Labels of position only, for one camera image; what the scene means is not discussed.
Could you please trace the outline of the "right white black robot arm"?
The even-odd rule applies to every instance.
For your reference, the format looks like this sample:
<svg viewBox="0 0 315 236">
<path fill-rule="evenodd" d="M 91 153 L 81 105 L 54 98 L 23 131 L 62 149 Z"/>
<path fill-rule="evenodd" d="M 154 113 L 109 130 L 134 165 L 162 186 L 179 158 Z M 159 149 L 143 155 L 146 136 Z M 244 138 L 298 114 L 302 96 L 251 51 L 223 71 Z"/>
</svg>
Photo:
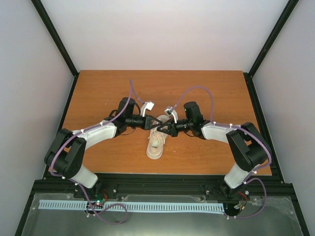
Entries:
<svg viewBox="0 0 315 236">
<path fill-rule="evenodd" d="M 253 123 L 233 125 L 205 120 L 195 101 L 184 104 L 184 111 L 185 119 L 165 121 L 157 131 L 171 137 L 190 131 L 194 137 L 229 144 L 235 163 L 224 182 L 230 189 L 245 184 L 257 170 L 271 164 L 271 149 Z"/>
</svg>

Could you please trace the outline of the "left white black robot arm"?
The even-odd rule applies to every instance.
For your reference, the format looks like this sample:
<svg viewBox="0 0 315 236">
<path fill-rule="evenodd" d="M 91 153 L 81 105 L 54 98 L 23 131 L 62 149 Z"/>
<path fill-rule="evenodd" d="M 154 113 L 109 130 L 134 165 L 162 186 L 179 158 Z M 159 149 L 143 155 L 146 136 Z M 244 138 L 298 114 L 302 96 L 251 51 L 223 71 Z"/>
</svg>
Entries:
<svg viewBox="0 0 315 236">
<path fill-rule="evenodd" d="M 84 186 L 85 192 L 92 198 L 99 197 L 102 185 L 97 182 L 97 175 L 83 165 L 85 151 L 104 140 L 122 135 L 130 127 L 150 131 L 147 154 L 151 159 L 160 158 L 166 134 L 158 132 L 157 128 L 169 117 L 161 115 L 156 118 L 145 114 L 152 107 L 152 102 L 139 106 L 134 99 L 124 97 L 118 108 L 100 123 L 81 130 L 59 130 L 44 158 L 45 164 L 51 168 L 54 176 Z"/>
</svg>

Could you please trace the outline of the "beige canvas sneaker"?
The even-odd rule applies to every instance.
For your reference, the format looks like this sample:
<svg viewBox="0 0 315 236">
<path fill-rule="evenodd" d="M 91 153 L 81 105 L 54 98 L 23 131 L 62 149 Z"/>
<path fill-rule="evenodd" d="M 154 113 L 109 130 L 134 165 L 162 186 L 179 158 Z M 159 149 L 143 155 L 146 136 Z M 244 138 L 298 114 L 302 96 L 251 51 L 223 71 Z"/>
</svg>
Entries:
<svg viewBox="0 0 315 236">
<path fill-rule="evenodd" d="M 157 131 L 157 128 L 150 130 L 150 135 L 148 137 L 149 142 L 146 151 L 146 154 L 150 159 L 157 160 L 162 156 L 167 137 L 167 134 Z"/>
</svg>

